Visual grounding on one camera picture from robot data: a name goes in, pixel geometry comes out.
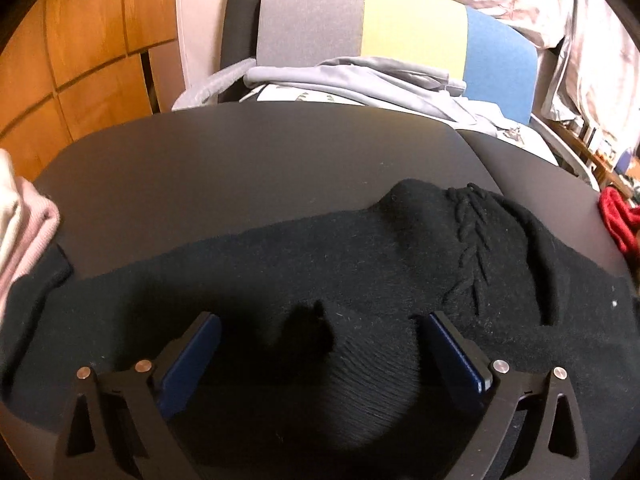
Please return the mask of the black knit sweater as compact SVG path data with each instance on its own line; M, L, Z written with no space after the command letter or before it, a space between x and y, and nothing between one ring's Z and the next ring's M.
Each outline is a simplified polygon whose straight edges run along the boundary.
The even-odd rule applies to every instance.
M527 209L476 186L396 184L360 211L210 238L77 281L50 247L9 296L1 394L59 430L76 370L153 359L200 313L220 341L170 426L208 474L438 478L478 411L428 339L447 315L517 370L565 367L593 478L639 437L639 301Z

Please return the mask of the red and cream knit sweater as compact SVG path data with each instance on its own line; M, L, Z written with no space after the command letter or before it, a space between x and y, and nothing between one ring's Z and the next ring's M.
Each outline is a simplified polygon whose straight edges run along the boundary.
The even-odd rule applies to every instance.
M616 188L605 188L598 208L608 234L630 266L639 265L639 207L629 206Z

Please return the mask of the wooden side table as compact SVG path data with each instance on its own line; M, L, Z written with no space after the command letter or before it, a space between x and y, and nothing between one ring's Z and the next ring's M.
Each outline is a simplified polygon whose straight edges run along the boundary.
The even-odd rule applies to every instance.
M593 177L596 178L600 190L612 186L616 188L625 200L634 198L634 190L623 179L616 174L611 164L606 162L602 157L589 151L588 146L582 139L575 136L570 130L564 127L560 122L550 122L549 127L556 133L562 141L564 141L584 162L588 167L593 167L591 171Z

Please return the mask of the white printed cushion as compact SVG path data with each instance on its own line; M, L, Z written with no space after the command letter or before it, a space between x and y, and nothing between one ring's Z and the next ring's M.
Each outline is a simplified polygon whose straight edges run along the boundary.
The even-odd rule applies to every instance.
M363 106L352 99L337 96L336 94L309 90L296 87L281 86L280 84L263 84L253 89L247 96L240 99L240 102L311 102L323 104L341 104ZM440 122L451 126L456 130L471 130L488 134L492 138L506 142L516 148L521 148L529 154L533 154L540 159L550 162L553 166L559 166L552 154L551 148L542 140L539 133L532 128L514 122L511 119L505 119L500 126L496 126L486 116L480 115L478 122L472 126L458 126L449 119L441 119Z

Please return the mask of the light grey hoodie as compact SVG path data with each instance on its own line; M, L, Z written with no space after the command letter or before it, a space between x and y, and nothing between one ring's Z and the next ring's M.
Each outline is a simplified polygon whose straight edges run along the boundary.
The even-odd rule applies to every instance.
M336 96L350 104L434 118L454 128L510 136L528 124L502 108L465 95L466 83L449 70L382 56L339 56L314 66L268 66L246 58L184 90L172 104L188 110L216 101L233 84L248 90L292 88Z

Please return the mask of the pink floral curtain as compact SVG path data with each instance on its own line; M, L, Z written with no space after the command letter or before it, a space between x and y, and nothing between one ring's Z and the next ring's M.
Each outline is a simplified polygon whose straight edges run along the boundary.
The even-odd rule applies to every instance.
M617 140L639 133L639 49L605 0L454 0L516 29L537 48L558 48L542 112L581 117Z

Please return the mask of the grey yellow blue chair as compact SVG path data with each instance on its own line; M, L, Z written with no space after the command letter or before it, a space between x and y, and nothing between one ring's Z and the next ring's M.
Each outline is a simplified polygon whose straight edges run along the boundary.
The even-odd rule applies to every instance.
M512 119L526 117L558 164L594 183L586 165L534 113L535 45L491 16L452 0L226 2L218 72L246 58L303 67L339 56L382 56L449 70L465 81L470 99L494 102ZM239 101L251 91L236 82L209 104Z

